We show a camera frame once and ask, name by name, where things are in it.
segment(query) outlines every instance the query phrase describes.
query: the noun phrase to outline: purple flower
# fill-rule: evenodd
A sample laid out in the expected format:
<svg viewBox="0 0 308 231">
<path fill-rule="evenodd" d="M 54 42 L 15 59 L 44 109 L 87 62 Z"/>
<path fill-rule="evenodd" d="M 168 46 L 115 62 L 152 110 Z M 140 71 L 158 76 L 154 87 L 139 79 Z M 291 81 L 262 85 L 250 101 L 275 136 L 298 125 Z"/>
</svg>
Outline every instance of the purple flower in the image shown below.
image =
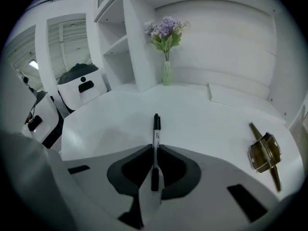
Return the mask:
<svg viewBox="0 0 308 231">
<path fill-rule="evenodd" d="M 163 37 L 163 36 L 166 36 L 168 35 L 170 32 L 170 29 L 169 29 L 169 26 L 168 24 L 161 24 L 158 28 L 158 33 L 159 33 L 159 37 Z"/>
<path fill-rule="evenodd" d="M 165 16 L 163 18 L 164 24 L 166 24 L 169 28 L 170 31 L 175 30 L 179 27 L 180 21 L 170 17 L 170 16 Z"/>
</svg>

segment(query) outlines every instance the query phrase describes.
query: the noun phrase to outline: white table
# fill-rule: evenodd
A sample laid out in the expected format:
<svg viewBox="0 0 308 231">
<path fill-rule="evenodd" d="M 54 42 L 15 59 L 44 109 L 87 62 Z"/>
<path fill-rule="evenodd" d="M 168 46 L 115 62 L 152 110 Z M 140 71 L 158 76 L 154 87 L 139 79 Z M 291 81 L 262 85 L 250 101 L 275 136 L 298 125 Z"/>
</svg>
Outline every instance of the white table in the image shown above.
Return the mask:
<svg viewBox="0 0 308 231">
<path fill-rule="evenodd" d="M 161 116 L 160 143 L 224 159 L 267 186 L 279 199 L 296 192 L 304 180 L 302 160 L 286 127 L 239 108 L 213 103 L 208 86 L 157 85 L 143 93 L 111 91 L 64 120 L 62 159 L 94 157 L 152 143 L 154 114 Z M 254 143 L 253 122 L 272 133 L 282 152 L 277 165 L 282 191 L 270 172 L 256 173 L 247 152 Z"/>
</svg>

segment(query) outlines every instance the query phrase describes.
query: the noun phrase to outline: black marker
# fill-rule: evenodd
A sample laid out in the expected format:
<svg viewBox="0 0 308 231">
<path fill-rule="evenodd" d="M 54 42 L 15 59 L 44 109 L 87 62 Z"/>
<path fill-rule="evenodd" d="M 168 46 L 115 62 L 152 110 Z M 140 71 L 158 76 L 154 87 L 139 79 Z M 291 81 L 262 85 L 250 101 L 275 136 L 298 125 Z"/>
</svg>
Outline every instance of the black marker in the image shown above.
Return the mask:
<svg viewBox="0 0 308 231">
<path fill-rule="evenodd" d="M 154 127 L 153 127 L 153 167 L 152 167 L 152 184 L 151 190 L 158 191 L 158 162 L 157 162 L 157 149 L 159 148 L 159 130 L 160 130 L 160 116 L 154 115 Z"/>
</svg>

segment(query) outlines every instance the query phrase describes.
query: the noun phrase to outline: vase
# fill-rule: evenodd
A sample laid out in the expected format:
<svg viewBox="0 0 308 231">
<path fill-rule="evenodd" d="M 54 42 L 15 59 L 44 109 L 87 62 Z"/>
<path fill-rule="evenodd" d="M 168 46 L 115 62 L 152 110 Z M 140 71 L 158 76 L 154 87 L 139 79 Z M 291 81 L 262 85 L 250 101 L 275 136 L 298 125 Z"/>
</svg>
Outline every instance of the vase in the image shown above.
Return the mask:
<svg viewBox="0 0 308 231">
<path fill-rule="evenodd" d="M 162 78 L 164 86 L 170 86 L 172 81 L 172 69 L 171 62 L 165 61 L 163 70 L 162 70 Z"/>
</svg>

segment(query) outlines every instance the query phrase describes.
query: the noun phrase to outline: black rectangle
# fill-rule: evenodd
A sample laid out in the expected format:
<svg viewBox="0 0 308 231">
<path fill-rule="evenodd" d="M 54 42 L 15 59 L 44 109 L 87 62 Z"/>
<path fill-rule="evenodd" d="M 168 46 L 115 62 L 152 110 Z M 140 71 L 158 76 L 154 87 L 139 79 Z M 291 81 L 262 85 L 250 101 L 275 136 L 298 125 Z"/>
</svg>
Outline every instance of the black rectangle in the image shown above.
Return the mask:
<svg viewBox="0 0 308 231">
<path fill-rule="evenodd" d="M 152 168 L 151 190 L 156 192 L 159 187 L 159 171 L 157 168 Z"/>
<path fill-rule="evenodd" d="M 34 117 L 33 121 L 30 122 L 30 123 L 28 124 L 29 130 L 30 130 L 31 132 L 33 132 L 34 129 L 36 129 L 36 128 L 38 127 L 39 124 L 41 124 L 41 122 L 42 122 L 42 118 L 40 118 L 38 115 L 36 115 L 36 116 Z"/>
<path fill-rule="evenodd" d="M 90 169 L 90 167 L 87 166 L 87 165 L 82 165 L 82 166 L 78 166 L 78 167 L 69 168 L 68 172 L 72 175 L 72 174 L 76 174 L 76 173 L 85 171 L 87 169 Z"/>
<path fill-rule="evenodd" d="M 267 213 L 267 210 L 242 185 L 230 186 L 227 189 L 251 222 Z"/>
<path fill-rule="evenodd" d="M 79 92 L 82 93 L 90 88 L 94 87 L 94 83 L 92 82 L 92 80 L 89 80 L 85 83 L 82 83 L 78 86 Z"/>
</svg>

